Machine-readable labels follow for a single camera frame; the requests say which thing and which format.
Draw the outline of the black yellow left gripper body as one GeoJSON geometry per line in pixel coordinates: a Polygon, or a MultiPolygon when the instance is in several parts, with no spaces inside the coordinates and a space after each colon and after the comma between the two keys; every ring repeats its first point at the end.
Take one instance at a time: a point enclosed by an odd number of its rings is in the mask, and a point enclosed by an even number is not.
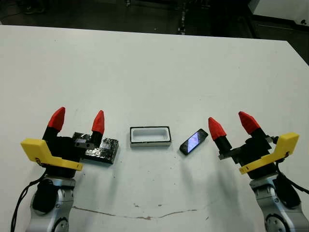
{"type": "Polygon", "coordinates": [[[45,168],[50,176],[73,178],[83,168],[80,160],[85,148],[76,146],[71,137],[26,138],[21,146],[28,159],[45,168]]]}

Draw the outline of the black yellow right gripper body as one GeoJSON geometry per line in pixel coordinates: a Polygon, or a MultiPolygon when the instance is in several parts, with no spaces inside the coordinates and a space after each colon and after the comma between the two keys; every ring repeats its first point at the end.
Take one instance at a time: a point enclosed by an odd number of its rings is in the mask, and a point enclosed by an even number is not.
{"type": "Polygon", "coordinates": [[[252,137],[240,147],[232,148],[226,136],[218,138],[219,159],[232,158],[241,174],[259,179],[276,172],[275,162],[293,154],[299,135],[294,132],[265,138],[252,137]]]}

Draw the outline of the red-tipped right gripper finger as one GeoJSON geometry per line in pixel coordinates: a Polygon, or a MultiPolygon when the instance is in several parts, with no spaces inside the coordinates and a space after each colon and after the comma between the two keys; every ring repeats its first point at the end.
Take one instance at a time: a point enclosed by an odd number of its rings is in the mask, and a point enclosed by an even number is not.
{"type": "Polygon", "coordinates": [[[243,128],[250,135],[250,138],[246,140],[246,143],[253,145],[268,145],[266,140],[267,135],[253,116],[246,112],[239,111],[239,118],[243,128]]]}
{"type": "Polygon", "coordinates": [[[219,149],[220,153],[226,153],[231,150],[232,146],[226,137],[226,132],[219,122],[214,118],[208,118],[208,126],[211,137],[219,149]]]}

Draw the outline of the red-tipped left gripper finger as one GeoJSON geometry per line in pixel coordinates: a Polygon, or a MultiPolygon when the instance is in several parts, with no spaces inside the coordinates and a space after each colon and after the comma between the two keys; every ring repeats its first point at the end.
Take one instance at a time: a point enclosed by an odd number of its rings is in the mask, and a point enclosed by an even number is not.
{"type": "Polygon", "coordinates": [[[100,110],[96,115],[92,126],[91,142],[95,146],[100,145],[104,134],[104,130],[105,130],[104,112],[100,110]]]}
{"type": "Polygon", "coordinates": [[[58,133],[62,130],[64,117],[65,107],[60,107],[53,113],[44,132],[43,140],[50,141],[57,137],[58,133]]]}

